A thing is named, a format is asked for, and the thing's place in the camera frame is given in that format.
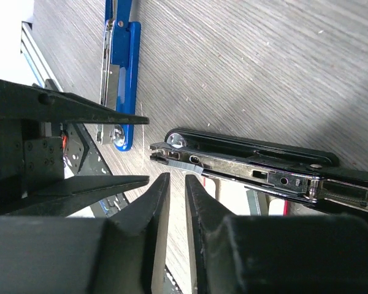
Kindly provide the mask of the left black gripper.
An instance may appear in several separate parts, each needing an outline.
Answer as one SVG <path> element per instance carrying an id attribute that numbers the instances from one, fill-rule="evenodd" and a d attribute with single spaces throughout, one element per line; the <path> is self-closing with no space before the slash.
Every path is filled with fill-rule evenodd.
<path id="1" fill-rule="evenodd" d="M 148 124 L 68 92 L 0 79 L 0 216 L 69 216 L 104 198 L 145 186 L 148 176 L 64 179 L 61 137 L 23 136 L 21 121 Z"/>

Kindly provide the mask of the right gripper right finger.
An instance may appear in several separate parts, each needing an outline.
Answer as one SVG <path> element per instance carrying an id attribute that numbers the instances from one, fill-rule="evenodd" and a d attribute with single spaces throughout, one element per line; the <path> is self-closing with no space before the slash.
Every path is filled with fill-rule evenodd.
<path id="1" fill-rule="evenodd" d="M 368 293 L 368 225 L 352 216 L 240 216 L 185 178 L 194 293 Z"/>

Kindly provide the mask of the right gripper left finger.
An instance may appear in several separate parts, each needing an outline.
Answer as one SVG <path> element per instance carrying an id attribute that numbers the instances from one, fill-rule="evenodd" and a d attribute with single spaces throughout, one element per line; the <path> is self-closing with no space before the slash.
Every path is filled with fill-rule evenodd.
<path id="1" fill-rule="evenodd" d="M 162 293 L 170 181 L 110 217 L 0 216 L 0 293 Z"/>

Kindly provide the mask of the silver staple strip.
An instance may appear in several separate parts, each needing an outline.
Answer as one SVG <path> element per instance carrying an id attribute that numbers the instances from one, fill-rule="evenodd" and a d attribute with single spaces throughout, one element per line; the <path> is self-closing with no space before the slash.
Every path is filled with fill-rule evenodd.
<path id="1" fill-rule="evenodd" d="M 196 173 L 198 175 L 201 175 L 204 170 L 202 167 L 192 163 L 180 162 L 177 160 L 170 160 L 170 159 L 167 161 L 167 165 L 172 168 L 178 168 L 186 172 Z"/>

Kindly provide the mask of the blue stapler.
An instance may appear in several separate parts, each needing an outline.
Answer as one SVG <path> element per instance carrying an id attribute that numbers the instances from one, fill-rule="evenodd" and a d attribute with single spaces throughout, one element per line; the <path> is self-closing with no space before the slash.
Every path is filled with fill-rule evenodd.
<path id="1" fill-rule="evenodd" d="M 131 1 L 105 2 L 100 104 L 127 115 L 136 112 L 141 24 L 130 21 Z"/>

